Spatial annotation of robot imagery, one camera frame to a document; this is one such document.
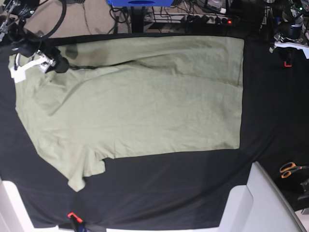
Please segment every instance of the t-shirt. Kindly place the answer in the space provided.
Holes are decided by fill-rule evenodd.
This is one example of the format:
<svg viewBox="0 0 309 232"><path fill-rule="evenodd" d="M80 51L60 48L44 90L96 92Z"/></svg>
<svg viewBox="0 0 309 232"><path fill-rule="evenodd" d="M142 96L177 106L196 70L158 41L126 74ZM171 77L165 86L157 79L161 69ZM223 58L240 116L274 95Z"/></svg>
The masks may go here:
<svg viewBox="0 0 309 232"><path fill-rule="evenodd" d="M71 68L27 70L16 110L38 154L75 191L105 171L105 158L239 147L243 40L129 38L59 49Z"/></svg>

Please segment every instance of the black cloth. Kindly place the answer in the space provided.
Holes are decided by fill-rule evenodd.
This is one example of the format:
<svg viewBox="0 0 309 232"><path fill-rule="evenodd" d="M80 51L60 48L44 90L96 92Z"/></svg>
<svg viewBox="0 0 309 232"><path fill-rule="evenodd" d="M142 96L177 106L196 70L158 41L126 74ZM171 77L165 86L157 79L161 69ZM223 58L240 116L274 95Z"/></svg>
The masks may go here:
<svg viewBox="0 0 309 232"><path fill-rule="evenodd" d="M294 210L309 207L309 200L297 201L299 183L309 174L280 180L278 172L289 160L309 163L308 61L301 51L285 68L266 43L245 42L240 149L106 159L107 171L86 178L78 193L36 154L19 121L8 54L0 55L0 176L17 185L35 227L69 222L70 211L115 229L217 227L229 191L246 184L256 160Z"/></svg>

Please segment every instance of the scissors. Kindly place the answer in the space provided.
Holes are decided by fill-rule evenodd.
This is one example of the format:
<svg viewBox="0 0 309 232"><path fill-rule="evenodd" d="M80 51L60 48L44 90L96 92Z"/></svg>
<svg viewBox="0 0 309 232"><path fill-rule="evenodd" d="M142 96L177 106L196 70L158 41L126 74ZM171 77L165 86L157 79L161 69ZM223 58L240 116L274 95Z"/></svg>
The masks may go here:
<svg viewBox="0 0 309 232"><path fill-rule="evenodd" d="M286 163L285 165L283 165L280 168L281 178L282 179L287 178L290 175L292 175L293 173L295 173L295 172L297 172L299 170L302 170L302 169L306 169L306 168L309 168L309 165L307 165L307 166L298 166L294 162Z"/></svg>

